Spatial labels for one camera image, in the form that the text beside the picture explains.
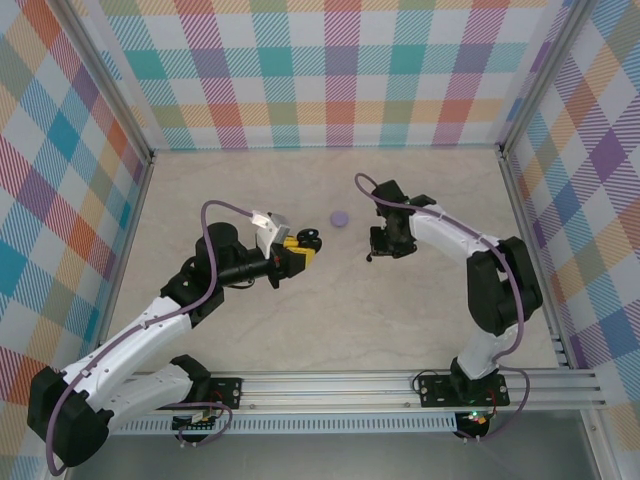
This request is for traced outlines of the black earbud charging case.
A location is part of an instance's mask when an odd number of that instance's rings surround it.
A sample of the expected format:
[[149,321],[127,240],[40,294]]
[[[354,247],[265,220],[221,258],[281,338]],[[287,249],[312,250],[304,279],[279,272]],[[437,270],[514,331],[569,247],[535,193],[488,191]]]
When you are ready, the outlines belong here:
[[296,235],[296,241],[300,248],[313,249],[315,252],[319,252],[322,247],[320,233],[315,228],[300,230]]

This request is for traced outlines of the grey metal sheet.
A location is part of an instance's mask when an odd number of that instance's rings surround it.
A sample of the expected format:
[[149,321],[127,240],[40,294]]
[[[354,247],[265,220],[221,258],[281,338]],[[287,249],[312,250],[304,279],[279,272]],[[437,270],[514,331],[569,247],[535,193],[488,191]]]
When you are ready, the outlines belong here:
[[449,437],[229,436],[202,449],[168,437],[118,437],[67,480],[600,480],[581,447],[500,455]]

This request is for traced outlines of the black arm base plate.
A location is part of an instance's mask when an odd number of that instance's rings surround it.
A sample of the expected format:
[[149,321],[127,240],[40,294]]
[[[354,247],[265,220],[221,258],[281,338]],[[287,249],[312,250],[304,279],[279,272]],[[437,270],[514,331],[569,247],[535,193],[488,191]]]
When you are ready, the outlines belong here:
[[479,380],[454,375],[423,375],[418,380],[423,408],[509,406],[505,377],[494,373]]
[[149,393],[160,409],[214,409],[224,405],[235,410],[240,407],[242,379],[214,377],[191,380],[188,377],[173,377],[156,380]]

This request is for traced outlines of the aluminium table side rail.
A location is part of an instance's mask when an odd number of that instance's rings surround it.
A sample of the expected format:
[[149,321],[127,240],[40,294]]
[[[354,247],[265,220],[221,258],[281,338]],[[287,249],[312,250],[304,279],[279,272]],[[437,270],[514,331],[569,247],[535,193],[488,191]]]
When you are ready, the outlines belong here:
[[99,232],[112,244],[104,250],[100,245],[92,251],[65,323],[65,336],[58,345],[51,366],[64,371],[77,360],[92,353],[106,338],[124,271],[129,259],[139,217],[147,195],[153,159],[145,159],[136,173],[128,196],[121,202],[120,216],[107,212],[100,220]]
[[524,242],[527,244],[533,269],[541,289],[543,296],[542,312],[548,325],[557,363],[560,368],[573,368],[572,354],[565,345],[563,327],[558,317],[554,297],[544,275],[543,265],[541,264],[539,251],[537,249],[536,237],[526,215],[524,199],[518,189],[511,164],[500,147],[496,148],[496,158],[515,215],[516,224]]

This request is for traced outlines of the aluminium mounting rail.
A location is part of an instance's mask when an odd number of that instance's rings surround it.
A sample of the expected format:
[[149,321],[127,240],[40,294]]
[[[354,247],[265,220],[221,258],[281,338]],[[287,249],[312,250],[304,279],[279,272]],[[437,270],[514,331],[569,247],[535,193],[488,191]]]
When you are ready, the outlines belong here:
[[[343,413],[427,409],[463,412],[492,410],[498,412],[529,410],[582,410],[605,406],[604,393],[596,375],[589,370],[533,369],[517,372],[503,368],[510,397],[504,407],[431,407],[423,408],[418,380],[423,375],[447,375],[406,371],[342,373],[213,373],[209,378],[241,378],[242,394],[236,412],[267,413]],[[114,379],[109,370],[83,372],[73,390],[89,407],[99,412],[111,411],[118,417],[134,418],[155,410],[217,410],[193,408],[160,409],[149,390],[156,380],[189,375],[180,367],[169,365],[157,373],[138,374]]]

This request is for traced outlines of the aluminium frame post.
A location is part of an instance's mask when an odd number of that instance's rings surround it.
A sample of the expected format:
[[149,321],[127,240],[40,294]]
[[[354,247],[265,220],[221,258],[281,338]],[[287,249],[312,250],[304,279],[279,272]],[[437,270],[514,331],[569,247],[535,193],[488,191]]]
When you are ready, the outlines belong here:
[[599,0],[573,0],[558,33],[539,62],[540,68],[534,77],[527,95],[515,113],[502,140],[496,144],[496,153],[501,162],[506,162],[517,143],[531,123],[551,83],[567,58],[585,22]]
[[131,113],[116,81],[113,79],[99,50],[94,45],[80,16],[76,13],[71,0],[51,0],[51,5],[59,9],[59,16],[66,22],[66,29],[72,37],[74,45],[87,64],[87,69],[92,75],[98,89],[105,95],[106,101],[113,109],[114,115],[120,121],[123,130],[133,141],[136,149],[142,156],[150,161],[153,150],[146,141],[142,130]]

